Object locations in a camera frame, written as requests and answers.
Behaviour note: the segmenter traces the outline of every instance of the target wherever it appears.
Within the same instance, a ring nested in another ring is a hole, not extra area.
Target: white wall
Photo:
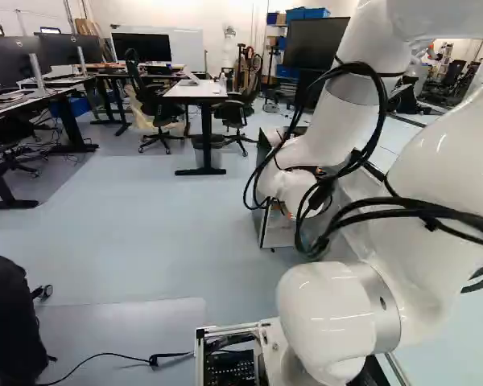
[[[3,26],[6,36],[23,34],[14,10],[22,11],[23,21],[28,35],[39,31],[39,27],[41,26],[59,27],[63,32],[70,32],[70,26],[62,0],[1,0],[0,23]]]
[[[444,42],[454,44],[451,58],[465,60],[467,63],[474,60],[481,45],[480,39],[437,39],[433,43],[435,51],[438,51]]]
[[[266,0],[89,0],[95,18],[105,35],[110,24],[128,26],[200,28],[208,51],[208,70],[217,74],[221,67],[223,25],[234,26],[237,43],[250,44],[253,4]]]

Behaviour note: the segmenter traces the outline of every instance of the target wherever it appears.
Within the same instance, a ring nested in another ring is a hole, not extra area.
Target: desk leg
[[[95,87],[93,87],[93,83],[96,82],[96,80],[86,80],[84,82],[84,90],[86,91],[86,97],[89,102],[89,106],[91,106],[91,111],[93,112],[93,116],[95,117],[96,120],[100,120],[100,116],[98,115],[98,108],[97,104],[95,103],[95,96],[93,94],[93,90]]]
[[[102,102],[104,103],[105,113],[109,120],[102,120],[97,119],[96,121],[91,121],[92,125],[107,125],[109,123],[122,123],[117,119],[114,119],[113,110],[111,109],[111,103],[109,102],[109,98],[107,96],[107,90],[105,89],[105,81],[103,79],[97,79],[97,91],[102,98]]]
[[[97,144],[85,143],[82,139],[79,125],[72,113],[72,106],[68,98],[63,95],[57,100],[57,111],[59,112],[61,121],[64,125],[64,131],[70,140],[69,145],[57,145],[52,147],[49,154],[66,154],[66,153],[91,153],[98,148]]]
[[[190,105],[185,105],[186,108],[186,126],[184,127],[184,137],[190,134]]]
[[[118,131],[114,134],[117,137],[122,135],[127,128],[130,126],[130,123],[127,123],[126,120],[126,112],[123,109],[123,99],[122,96],[120,96],[120,89],[118,88],[118,82],[116,80],[112,80],[113,83],[113,93],[114,93],[114,99],[116,100],[116,104],[118,106],[118,112],[120,113],[120,118],[122,119],[122,127],[118,129]]]
[[[204,142],[204,167],[188,170],[176,170],[175,175],[224,175],[225,169],[211,167],[211,105],[204,103],[201,107],[202,138]]]
[[[0,209],[28,209],[39,205],[39,201],[16,199],[2,175],[0,175],[0,197],[2,198]]]

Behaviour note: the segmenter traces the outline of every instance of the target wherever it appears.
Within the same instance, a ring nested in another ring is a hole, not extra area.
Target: blue storage bin
[[[290,24],[291,20],[304,18],[304,11],[306,8],[301,6],[300,8],[294,8],[293,10],[287,10],[287,24]]]
[[[279,36],[279,50],[284,50],[287,47],[287,38],[284,36]]]
[[[304,10],[304,18],[327,18],[331,12],[325,8],[310,8]]]
[[[91,110],[91,106],[86,98],[68,98],[70,105],[72,106],[72,113],[75,118],[87,113]],[[59,111],[55,103],[50,104],[50,114],[56,118],[59,117]]]
[[[268,14],[266,14],[266,24],[277,24],[277,15],[277,12],[269,12]]]
[[[299,70],[296,68],[284,67],[282,64],[278,64],[275,67],[275,75],[283,78],[299,78]]]

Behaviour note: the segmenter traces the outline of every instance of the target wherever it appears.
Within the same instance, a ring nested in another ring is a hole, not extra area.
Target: whiteboard
[[[120,26],[118,34],[161,34],[170,39],[171,62],[185,64],[191,71],[205,71],[204,34],[201,29],[178,27]]]

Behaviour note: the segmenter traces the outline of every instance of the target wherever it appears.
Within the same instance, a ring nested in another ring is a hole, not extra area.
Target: black bag
[[[0,256],[0,372],[4,384],[33,384],[48,365],[25,270]]]

